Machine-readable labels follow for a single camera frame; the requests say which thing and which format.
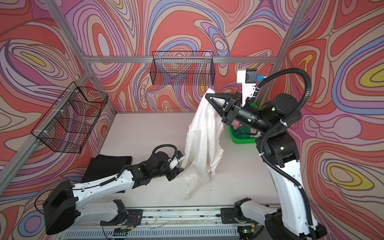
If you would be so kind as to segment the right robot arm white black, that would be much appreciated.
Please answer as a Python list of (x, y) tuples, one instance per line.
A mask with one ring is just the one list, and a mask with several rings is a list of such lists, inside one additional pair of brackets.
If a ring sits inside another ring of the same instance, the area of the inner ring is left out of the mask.
[(274, 240), (318, 240), (328, 233), (312, 213), (301, 177), (298, 146), (287, 131), (302, 118), (300, 110), (309, 96), (304, 93), (297, 101), (289, 94), (279, 94), (260, 109), (249, 103), (241, 105), (239, 93), (206, 96), (224, 123), (237, 121), (261, 133), (256, 146), (268, 166), (281, 206), (271, 208), (245, 198), (235, 203), (234, 211), (240, 221), (261, 224)]

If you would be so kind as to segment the white t shirt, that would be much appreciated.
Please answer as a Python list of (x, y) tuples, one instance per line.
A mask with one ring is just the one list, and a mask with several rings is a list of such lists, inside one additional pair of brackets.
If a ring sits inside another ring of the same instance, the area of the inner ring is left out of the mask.
[(224, 155), (220, 137), (224, 130), (222, 118), (203, 97), (189, 125), (186, 138), (182, 177), (187, 183), (185, 200), (216, 175)]

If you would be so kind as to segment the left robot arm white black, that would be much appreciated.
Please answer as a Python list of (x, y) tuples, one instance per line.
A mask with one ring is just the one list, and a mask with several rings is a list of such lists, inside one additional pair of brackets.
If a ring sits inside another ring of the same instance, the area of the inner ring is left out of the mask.
[(129, 213), (121, 200), (97, 204), (103, 197), (146, 186), (154, 178), (172, 181), (183, 169), (179, 163), (184, 155), (176, 151), (169, 157), (164, 152), (152, 153), (136, 165), (126, 165), (117, 174), (86, 183), (60, 183), (43, 203), (47, 235), (59, 234), (73, 224), (99, 222), (102, 226), (135, 226), (140, 220)]

